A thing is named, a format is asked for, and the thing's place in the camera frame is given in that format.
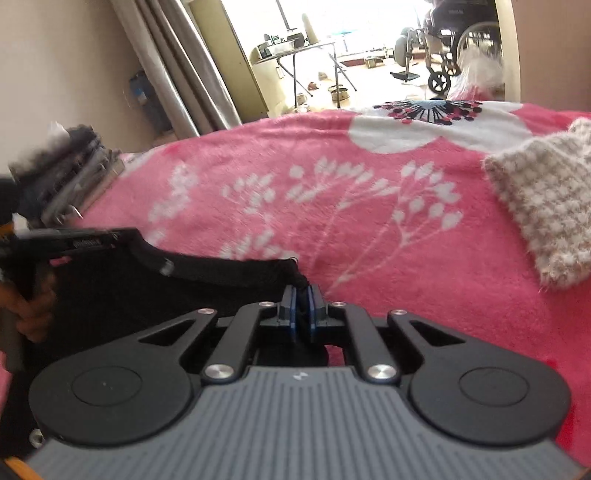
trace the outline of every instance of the curtain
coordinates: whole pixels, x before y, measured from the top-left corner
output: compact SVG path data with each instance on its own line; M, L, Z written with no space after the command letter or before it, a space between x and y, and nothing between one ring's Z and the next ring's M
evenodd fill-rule
M178 138L241 124L181 0L111 0Z

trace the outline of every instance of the black circular pad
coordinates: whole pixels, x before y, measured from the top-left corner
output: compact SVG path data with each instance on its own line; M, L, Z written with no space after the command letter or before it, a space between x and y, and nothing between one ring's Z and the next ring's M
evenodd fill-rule
M460 390L470 400L490 407L509 407L527 395L526 380L502 368L475 368L460 379Z
M72 382L72 391L88 405L108 407L128 401L142 388L142 378L122 367L99 367Z
M119 340L60 360L41 372L29 404L41 430L76 445L137 442L177 419L191 382L167 349Z
M430 348L410 383L417 413L460 440L516 447L555 436L570 391L548 366L472 340Z

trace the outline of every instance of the wheelchair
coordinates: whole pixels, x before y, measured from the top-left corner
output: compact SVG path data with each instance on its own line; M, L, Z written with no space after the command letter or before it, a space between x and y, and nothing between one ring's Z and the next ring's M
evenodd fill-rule
M495 0L443 0L428 14L422 26L405 28L394 48L394 59L406 71L394 75L408 82L417 76L408 69L413 49L425 51L425 63L430 72L428 86L444 95L450 89L451 77L461 73L460 55L464 49L476 45L490 55L500 55L501 30ZM441 71L433 69L431 55L441 57Z

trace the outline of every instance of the gray ribbed surface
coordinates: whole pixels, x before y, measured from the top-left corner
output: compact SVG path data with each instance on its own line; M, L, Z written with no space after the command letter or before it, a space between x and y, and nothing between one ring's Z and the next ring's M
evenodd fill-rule
M580 470L549 441L487 452L440 436L395 389L349 368L299 372L252 368L207 388L155 438L117 450L48 442L29 464L45 480L557 480Z

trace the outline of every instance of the table leg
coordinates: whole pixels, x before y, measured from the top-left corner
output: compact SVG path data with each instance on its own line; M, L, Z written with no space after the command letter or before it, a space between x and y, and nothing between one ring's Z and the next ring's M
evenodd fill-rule
M294 75L296 74L296 56L294 55ZM333 60L335 61L336 107L340 108L339 65L336 61L336 47L333 43Z
M294 57L294 108L297 110L297 80L296 80L296 54L293 54Z
M343 67L340 66L339 62L330 53L329 53L329 57L332 61L336 61L336 64L339 67L339 72L341 72L345 76L345 78L347 79L347 82L349 82L351 84L351 86L353 87L353 90L355 90L355 92L356 92L357 88L355 88L355 85L353 85L353 82L351 82L351 79L349 77L347 77L347 74L343 70Z
M283 66L283 64L281 63L281 59L277 59L277 64L278 64L278 65L281 67L281 69L282 69L282 70L283 70L283 71L284 71L286 74L288 74L288 75L289 75L291 78L294 78L294 76L291 74L291 72L290 72L289 70L287 70L287 69L286 69L286 68ZM303 84L302 84L302 83L301 83L299 80L297 80L297 79L296 79L296 82L297 82L297 84L298 84L300 87L302 87L302 88L303 88L303 89L306 91L306 93L307 93L308 95L310 95L311 97L313 97L313 96L314 96L314 95L312 94L312 92L311 92L311 91L309 91L309 90L308 90L308 89L307 89L307 88L306 88L306 87L305 87L305 86L304 86L304 85L303 85Z

